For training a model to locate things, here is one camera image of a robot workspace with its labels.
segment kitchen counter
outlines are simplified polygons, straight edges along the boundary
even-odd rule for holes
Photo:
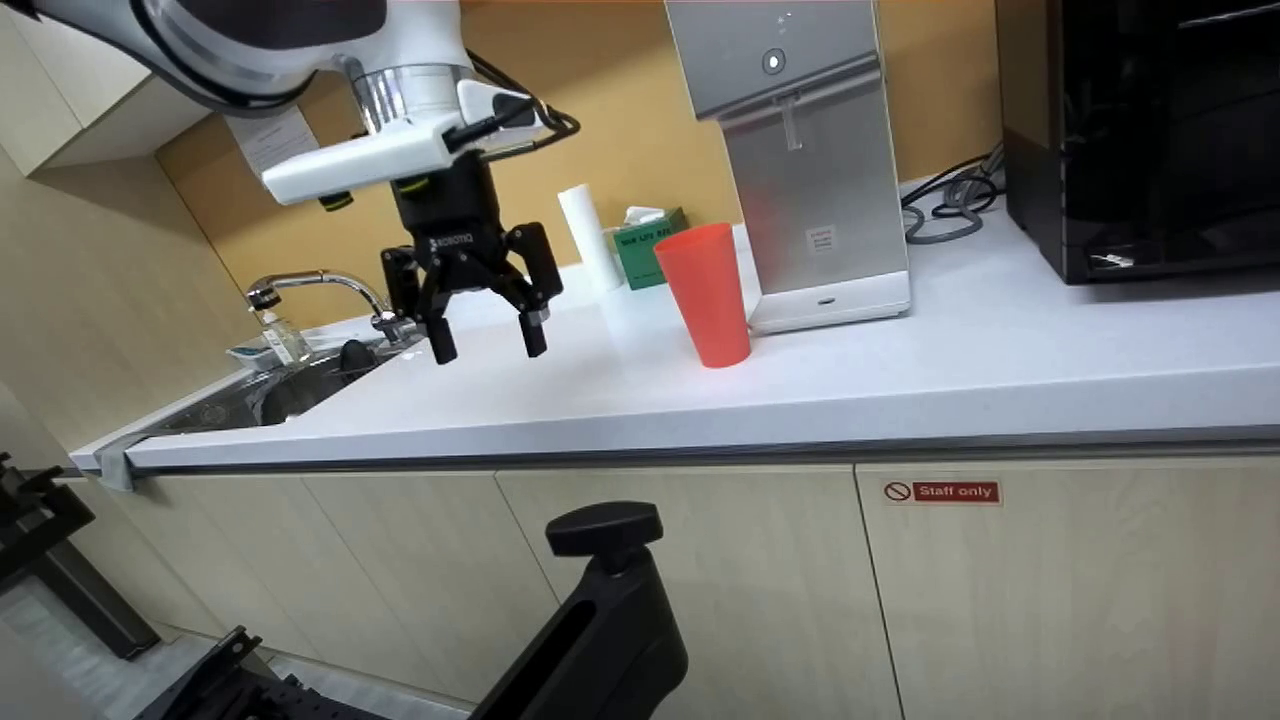
[[[914,284],[904,318],[762,335],[722,373],[695,362],[668,286],[558,304],[539,361],[526,361],[515,318],[470,318],[449,369],[413,346],[289,422],[155,437],[127,458],[295,468],[1280,438],[1278,274],[1069,286],[1010,214],[994,214],[971,240],[914,248]]]

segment faucet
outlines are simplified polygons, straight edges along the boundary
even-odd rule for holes
[[[353,272],[336,272],[336,269],[311,269],[311,272],[278,272],[278,274],[259,274],[256,284],[249,284],[243,299],[252,312],[259,308],[278,308],[282,304],[282,286],[317,286],[317,284],[336,284],[336,286],[350,286],[355,291],[367,312],[374,312],[374,329],[389,335],[389,345],[399,340],[399,317],[389,312],[377,291],[353,274]]]

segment red label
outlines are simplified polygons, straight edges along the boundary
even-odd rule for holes
[[[1000,484],[994,481],[964,481],[964,484],[914,484],[918,505],[1000,505]]]

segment sink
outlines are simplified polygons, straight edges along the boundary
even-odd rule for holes
[[[317,354],[303,369],[264,369],[252,373],[172,414],[154,422],[143,437],[179,437],[179,431],[216,431],[216,426],[264,426],[299,414],[341,388],[355,383],[385,361],[393,361],[393,345],[360,345],[350,340],[341,352]]]

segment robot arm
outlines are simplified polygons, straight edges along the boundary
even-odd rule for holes
[[[323,200],[506,157],[565,133],[530,92],[475,77],[457,0],[4,0],[80,26],[216,110],[292,105],[317,73],[346,73],[367,135],[264,170],[282,203]]]

